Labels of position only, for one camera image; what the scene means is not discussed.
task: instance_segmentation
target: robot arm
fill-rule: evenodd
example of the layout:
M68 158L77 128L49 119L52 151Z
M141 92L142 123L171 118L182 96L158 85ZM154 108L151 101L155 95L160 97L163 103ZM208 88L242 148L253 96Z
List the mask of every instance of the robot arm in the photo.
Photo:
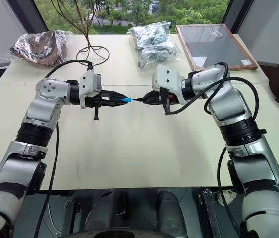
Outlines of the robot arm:
M37 83L36 96L28 107L17 138L10 143L0 163L0 238L12 237L25 196L34 194L42 184L46 164L41 160L46 156L62 106L94 107L94 119L98 119L100 106L127 103L123 100L126 96L101 89L101 77L93 72L93 67L79 83L50 77Z
M217 64L184 79L177 71L158 65L152 82L154 91L139 101L163 104L166 114L171 114L170 104L186 105L224 74L224 66ZM217 87L201 98L210 98ZM257 128L243 95L228 78L208 106L226 142L232 183L245 193L242 217L247 231L255 231L259 238L278 238L279 165L263 135L266 132Z

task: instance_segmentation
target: blue object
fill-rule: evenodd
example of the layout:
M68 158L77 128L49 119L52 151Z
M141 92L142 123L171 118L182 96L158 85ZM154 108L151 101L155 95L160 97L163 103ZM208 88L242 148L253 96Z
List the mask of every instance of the blue object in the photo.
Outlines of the blue object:
M120 100L124 101L124 102L131 102L131 98L120 98Z

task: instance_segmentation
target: wooden frame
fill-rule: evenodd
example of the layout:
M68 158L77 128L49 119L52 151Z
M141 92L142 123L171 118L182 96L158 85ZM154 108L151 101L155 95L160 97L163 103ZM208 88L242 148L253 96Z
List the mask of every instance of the wooden frame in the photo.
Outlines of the wooden frame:
M244 55L247 57L248 60L250 60L251 64L249 65L230 65L229 69L230 71L237 71L237 70L255 70L258 68L257 64L255 63L255 61L249 56L249 54L247 53L247 51L242 47L242 45L239 43L239 41L233 36L233 34L231 33L231 31L227 28L227 26L225 24L195 24L195 25L177 25L176 26L176 30L179 34L179 39L182 43L182 46L184 48L184 51L186 53L186 56L188 58L189 64L192 68L192 70L194 71L200 71L200 70L204 70L204 67L198 67L197 64L195 63L193 56L189 50L189 48L187 47L185 38L183 36L182 33L182 28L183 27L201 27L201 26L223 26L224 29L227 31L227 33L230 35L230 37L235 41L236 45L240 48L240 50L244 53Z

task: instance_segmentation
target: plastic bag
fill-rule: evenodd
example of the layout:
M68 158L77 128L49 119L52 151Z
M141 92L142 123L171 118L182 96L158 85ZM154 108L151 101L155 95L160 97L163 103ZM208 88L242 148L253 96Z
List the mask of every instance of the plastic bag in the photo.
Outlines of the plastic bag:
M68 60L67 36L60 30L24 34L10 48L12 55L44 67L55 67Z
M135 42L138 68L146 70L159 63L173 60L182 55L177 44L170 38L171 22L156 22L147 26L136 26L128 30Z

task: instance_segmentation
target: white table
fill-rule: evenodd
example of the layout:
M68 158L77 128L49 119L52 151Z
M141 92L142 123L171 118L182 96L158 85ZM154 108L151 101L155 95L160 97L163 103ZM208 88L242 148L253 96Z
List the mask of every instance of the white table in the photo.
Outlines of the white table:
M183 49L176 35L171 35ZM85 44L83 36L69 42L69 59ZM91 42L107 47L110 59L94 68L102 76L102 88L136 98L151 91L151 75L136 68L130 36L92 35ZM184 59L170 63L181 75L191 71ZM66 81L78 80L86 70L78 63L67 65L53 76ZM14 62L0 79L0 161L14 140L23 116L35 96L35 85L48 69ZM254 83L260 96L257 116L259 128L279 163L279 104L269 90L268 79L256 71L234 71L231 76ZM234 83L254 107L251 90ZM204 100L197 100L184 112L164 116L161 106L132 102L99 109L99 121L93 121L94 109L64 106L59 120L60 150L54 190L133 187L217 186L216 167L224 140L212 117L203 111ZM48 144L44 162L47 171L41 189L47 189L56 148L56 134ZM230 186L225 155L222 185Z

